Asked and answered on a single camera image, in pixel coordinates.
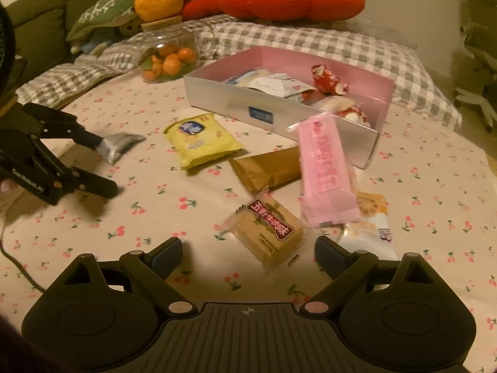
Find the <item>person's left hand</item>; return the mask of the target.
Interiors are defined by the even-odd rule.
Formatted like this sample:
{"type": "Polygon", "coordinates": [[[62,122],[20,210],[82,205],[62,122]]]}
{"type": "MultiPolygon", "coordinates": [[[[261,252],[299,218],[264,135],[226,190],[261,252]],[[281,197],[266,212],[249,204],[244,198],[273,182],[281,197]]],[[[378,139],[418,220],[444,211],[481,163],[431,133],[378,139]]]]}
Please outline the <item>person's left hand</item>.
{"type": "Polygon", "coordinates": [[[1,194],[10,194],[18,188],[19,186],[10,178],[6,178],[0,181],[1,194]]]}

